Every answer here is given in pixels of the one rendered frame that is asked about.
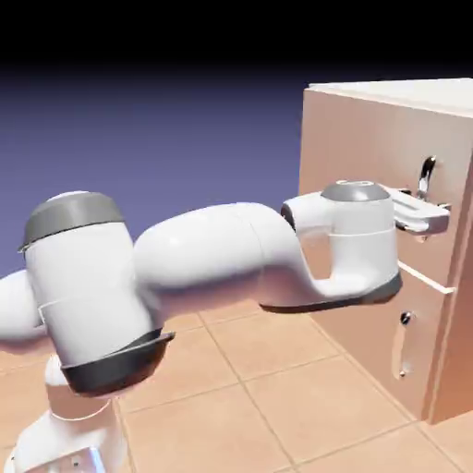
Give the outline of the light wood cabinet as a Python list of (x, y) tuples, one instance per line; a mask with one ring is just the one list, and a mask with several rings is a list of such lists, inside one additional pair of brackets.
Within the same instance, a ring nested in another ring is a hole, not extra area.
[(437, 236), (399, 234), (403, 287), (388, 304), (315, 321), (416, 418), (473, 410), (473, 79), (308, 87), (299, 190), (338, 178), (407, 189), (451, 220)]

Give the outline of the small light wood door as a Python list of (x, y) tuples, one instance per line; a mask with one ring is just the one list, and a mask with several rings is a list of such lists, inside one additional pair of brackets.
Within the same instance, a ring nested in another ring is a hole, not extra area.
[[(401, 265), (403, 287), (384, 305), (353, 306), (320, 311), (315, 322), (416, 418), (425, 418), (431, 400), (431, 374), (438, 361), (437, 338), (453, 287), (436, 283)], [(409, 326), (411, 371), (397, 380), (391, 372), (394, 331), (404, 311), (415, 320)]]

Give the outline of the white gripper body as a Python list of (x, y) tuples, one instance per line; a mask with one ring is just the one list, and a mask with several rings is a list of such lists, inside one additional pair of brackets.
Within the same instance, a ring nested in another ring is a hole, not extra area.
[(437, 235), (449, 225), (450, 211), (418, 199), (404, 189), (383, 187), (394, 203), (394, 221), (398, 229), (413, 235)]

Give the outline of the large light wood door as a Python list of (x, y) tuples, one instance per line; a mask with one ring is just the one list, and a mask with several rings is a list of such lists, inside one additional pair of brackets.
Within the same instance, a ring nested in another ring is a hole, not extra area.
[(336, 179), (368, 179), (391, 188), (418, 189), (424, 160), (436, 156), (428, 201), (446, 203), (446, 232), (421, 242), (398, 235), (401, 262), (443, 286), (461, 267), (467, 179), (473, 156), (473, 104), (427, 101), (356, 91), (304, 92), (299, 190)]

